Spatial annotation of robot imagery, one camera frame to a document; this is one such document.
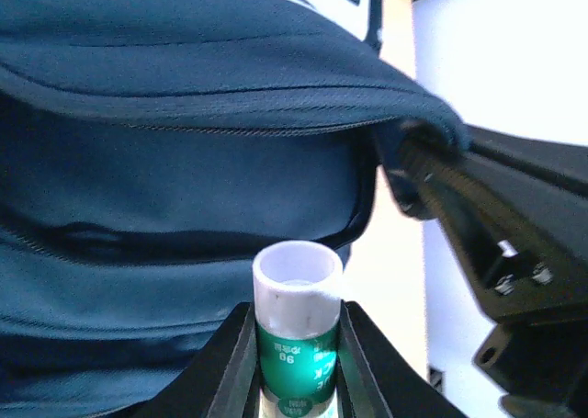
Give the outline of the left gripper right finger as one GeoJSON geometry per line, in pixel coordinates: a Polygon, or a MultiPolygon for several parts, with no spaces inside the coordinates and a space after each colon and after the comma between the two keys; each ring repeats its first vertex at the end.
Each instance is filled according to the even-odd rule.
{"type": "Polygon", "coordinates": [[[355,301],[341,303],[337,409],[340,417],[464,416],[410,367],[355,301]]]}

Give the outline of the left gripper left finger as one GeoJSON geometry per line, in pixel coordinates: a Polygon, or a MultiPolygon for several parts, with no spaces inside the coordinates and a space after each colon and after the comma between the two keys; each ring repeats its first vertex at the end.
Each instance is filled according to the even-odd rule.
{"type": "Polygon", "coordinates": [[[237,418],[260,412],[254,306],[238,304],[188,367],[135,418],[237,418]]]}

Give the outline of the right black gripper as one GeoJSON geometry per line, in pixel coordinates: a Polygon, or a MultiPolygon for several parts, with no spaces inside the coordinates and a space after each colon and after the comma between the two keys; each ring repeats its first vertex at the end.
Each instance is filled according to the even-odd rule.
{"type": "Polygon", "coordinates": [[[495,322],[474,357],[512,417],[587,414],[587,238],[534,241],[506,255],[472,240],[472,287],[495,322]]]}

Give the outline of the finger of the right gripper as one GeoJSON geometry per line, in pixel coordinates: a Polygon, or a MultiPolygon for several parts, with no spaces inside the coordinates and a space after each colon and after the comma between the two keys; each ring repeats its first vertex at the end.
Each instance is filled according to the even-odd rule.
{"type": "Polygon", "coordinates": [[[462,152],[430,127],[401,164],[495,320],[587,316],[587,150],[471,129],[462,152]]]}

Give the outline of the green label glue stick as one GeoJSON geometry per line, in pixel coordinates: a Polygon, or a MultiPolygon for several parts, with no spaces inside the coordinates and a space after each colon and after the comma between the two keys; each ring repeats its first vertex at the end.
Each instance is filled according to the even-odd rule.
{"type": "Polygon", "coordinates": [[[343,264],[309,241],[268,246],[254,259],[256,346],[263,417],[334,417],[343,264]]]}

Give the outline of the navy blue backpack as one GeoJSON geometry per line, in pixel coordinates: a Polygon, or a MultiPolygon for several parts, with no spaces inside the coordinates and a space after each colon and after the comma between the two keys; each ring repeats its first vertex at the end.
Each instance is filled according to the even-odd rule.
{"type": "Polygon", "coordinates": [[[251,263],[342,259],[410,133],[469,146],[379,57],[381,0],[1,0],[1,414],[115,417],[253,296],[251,263]]]}

